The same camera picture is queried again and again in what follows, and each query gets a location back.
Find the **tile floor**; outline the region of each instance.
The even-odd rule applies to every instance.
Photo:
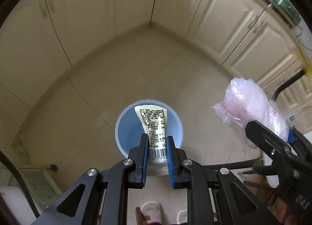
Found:
[[[157,76],[149,74],[153,66]],[[124,37],[65,80],[22,133],[32,164],[58,165],[53,175],[67,189],[90,167],[110,168],[123,159],[114,139],[121,111],[139,99],[170,105],[184,127],[182,149],[201,164],[258,157],[212,106],[221,101],[230,77],[204,54],[152,28]],[[135,207],[149,200],[163,206],[163,223],[176,222],[187,208],[186,190],[172,190],[168,177],[148,178],[129,191],[128,224]]]

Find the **bucket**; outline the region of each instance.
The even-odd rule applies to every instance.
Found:
[[[115,126],[115,139],[120,152],[128,158],[131,148],[140,145],[143,126],[135,113],[135,106],[158,105],[167,109],[168,125],[167,136],[172,135],[176,148],[180,148],[183,142],[183,126],[177,113],[167,104],[156,100],[140,100],[127,106],[119,115]]]

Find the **barcode number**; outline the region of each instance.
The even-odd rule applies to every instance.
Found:
[[[166,159],[166,149],[149,149],[149,160]]]

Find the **barcode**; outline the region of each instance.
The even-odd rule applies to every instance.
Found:
[[[149,158],[167,156],[166,149],[149,149]]]

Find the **cabinet handle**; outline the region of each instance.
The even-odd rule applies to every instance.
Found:
[[[49,5],[50,5],[50,7],[51,7],[51,12],[52,12],[52,13],[55,13],[55,7],[54,7],[53,0],[48,0],[48,3],[49,3]]]
[[[43,14],[43,17],[46,18],[47,13],[46,13],[46,8],[45,8],[45,2],[43,0],[39,0],[39,6],[40,6],[41,12]]]
[[[263,21],[261,21],[254,29],[254,32],[257,33],[259,31],[259,28],[263,25]]]
[[[253,25],[255,25],[255,23],[257,22],[259,16],[256,15],[254,18],[252,18],[252,21],[249,23],[249,25],[247,26],[247,28],[251,29]]]

